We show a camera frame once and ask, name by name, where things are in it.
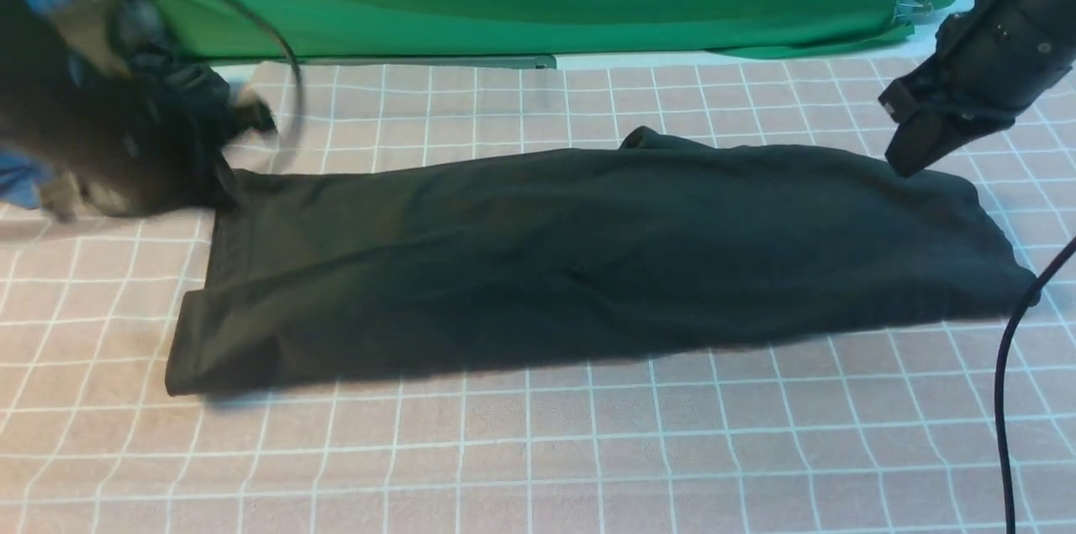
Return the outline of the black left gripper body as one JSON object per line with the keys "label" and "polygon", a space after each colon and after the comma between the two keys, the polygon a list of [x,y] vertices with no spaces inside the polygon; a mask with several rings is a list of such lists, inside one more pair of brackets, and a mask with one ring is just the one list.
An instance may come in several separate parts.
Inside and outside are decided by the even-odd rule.
{"label": "black left gripper body", "polygon": [[249,131],[277,138],[272,109],[242,83],[175,55],[137,55],[129,69],[146,90],[153,118],[145,138],[131,146],[150,172],[121,189],[77,175],[77,201],[100,215],[237,208],[225,147]]}

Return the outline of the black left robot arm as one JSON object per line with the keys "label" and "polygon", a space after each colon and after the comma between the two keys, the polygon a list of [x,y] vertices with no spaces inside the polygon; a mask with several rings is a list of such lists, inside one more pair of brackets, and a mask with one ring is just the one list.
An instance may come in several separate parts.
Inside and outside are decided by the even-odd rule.
{"label": "black left robot arm", "polygon": [[[220,0],[272,37],[238,0]],[[233,209],[225,150],[273,138],[272,109],[184,55],[154,0],[3,0],[3,152],[38,167],[38,208],[150,219]]]}

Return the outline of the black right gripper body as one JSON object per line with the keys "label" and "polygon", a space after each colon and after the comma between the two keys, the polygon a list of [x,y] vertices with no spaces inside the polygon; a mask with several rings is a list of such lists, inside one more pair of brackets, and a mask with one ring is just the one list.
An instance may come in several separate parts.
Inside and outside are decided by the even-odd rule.
{"label": "black right gripper body", "polygon": [[925,170],[958,147],[1011,127],[1022,98],[1011,86],[1015,40],[1003,22],[953,14],[936,48],[896,78],[878,101],[896,129],[884,159],[900,177]]}

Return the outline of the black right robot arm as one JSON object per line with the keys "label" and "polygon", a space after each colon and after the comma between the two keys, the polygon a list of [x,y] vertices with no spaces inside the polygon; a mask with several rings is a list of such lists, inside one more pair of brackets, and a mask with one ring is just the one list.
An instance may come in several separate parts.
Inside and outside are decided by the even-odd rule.
{"label": "black right robot arm", "polygon": [[946,17],[925,61],[878,101],[896,124],[884,159],[911,177],[974,140],[1006,131],[1068,74],[1075,0],[973,0]]}

